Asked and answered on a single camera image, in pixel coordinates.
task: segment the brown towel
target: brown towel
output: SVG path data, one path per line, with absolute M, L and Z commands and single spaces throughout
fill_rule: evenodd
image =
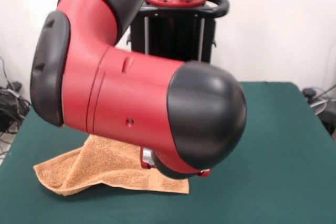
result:
M 188 180 L 173 180 L 156 169 L 142 169 L 138 146 L 89 136 L 82 148 L 34 166 L 38 180 L 64 196 L 96 184 L 130 190 L 189 193 Z

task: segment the cable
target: cable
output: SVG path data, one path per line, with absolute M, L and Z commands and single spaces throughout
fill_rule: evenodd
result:
M 327 108 L 328 103 L 330 103 L 330 102 L 336 102 L 336 99 L 328 99 L 328 100 L 326 100 L 326 99 L 321 99 L 320 101 L 311 104 L 310 107 L 313 109 L 313 108 L 315 108 L 315 107 L 317 107 L 317 106 L 323 105 L 322 108 L 320 108 L 319 110 L 315 111 L 315 115 L 319 115 L 319 114 L 321 114 L 323 111 L 325 111 L 325 109 Z
M 4 73 L 4 77 L 5 77 L 6 81 L 8 82 L 8 84 L 13 88 L 13 85 L 12 85 L 12 83 L 8 80 L 8 77 L 7 77 L 7 74 L 6 74 L 5 61 L 4 61 L 4 59 L 3 59 L 1 56 L 0 56 L 0 60 L 2 61 L 2 71 L 3 71 L 3 73 Z
M 322 94 L 318 95 L 317 97 L 315 97 L 312 102 L 317 101 L 320 97 L 324 96 L 325 94 L 328 94 L 331 90 L 336 88 L 336 84 L 334 86 L 332 86 L 331 88 L 327 89 L 325 92 L 323 92 Z
M 2 57 L 0 57 L 0 61 L 3 68 L 3 74 L 0 73 L 0 78 L 4 78 L 8 83 L 6 87 L 0 87 L 0 142 L 11 146 L 10 141 L 5 141 L 1 137 L 4 134 L 15 135 L 18 132 L 32 104 L 16 92 L 21 84 L 9 81 L 5 70 L 5 61 Z M 4 159 L 7 153 L 8 151 L 4 151 L 0 145 L 0 160 Z
M 322 93 L 325 93 L 325 89 L 321 88 L 321 87 L 310 87 L 310 89 L 314 89 L 314 90 L 319 90 L 319 91 L 322 91 Z
M 327 105 L 328 105 L 326 99 L 320 98 L 319 102 L 323 102 L 323 103 L 322 104 L 315 103 L 316 105 L 313 104 L 313 107 L 311 107 L 314 110 L 315 115 L 321 114 L 327 108 Z

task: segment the screw hole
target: screw hole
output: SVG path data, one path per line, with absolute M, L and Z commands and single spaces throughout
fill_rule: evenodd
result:
M 54 25 L 54 22 L 55 22 L 54 19 L 48 21 L 48 23 L 46 24 L 46 28 L 52 28 L 52 26 Z
M 131 118 L 127 118 L 127 120 L 126 120 L 126 125 L 127 125 L 129 128 L 131 128 L 131 127 L 133 126 L 133 124 L 134 124 L 134 120 L 131 119 Z
M 40 64 L 36 65 L 33 69 L 33 76 L 35 78 L 38 78 L 41 75 L 44 67 L 45 67 L 44 63 L 40 63 Z

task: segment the green tablecloth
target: green tablecloth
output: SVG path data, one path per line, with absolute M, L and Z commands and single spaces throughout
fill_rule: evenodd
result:
M 190 194 L 96 186 L 71 197 L 40 185 L 33 165 L 80 147 L 87 135 L 30 112 L 0 167 L 1 223 L 336 223 L 336 147 L 298 88 L 243 83 L 244 136 Z

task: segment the metal rod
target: metal rod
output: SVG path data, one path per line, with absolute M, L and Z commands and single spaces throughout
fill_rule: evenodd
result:
M 203 52 L 203 39 L 204 39 L 204 25 L 205 19 L 201 19 L 201 28 L 199 32 L 199 44 L 198 44 L 198 61 L 202 61 L 202 52 Z
M 149 18 L 145 17 L 145 54 L 149 55 Z

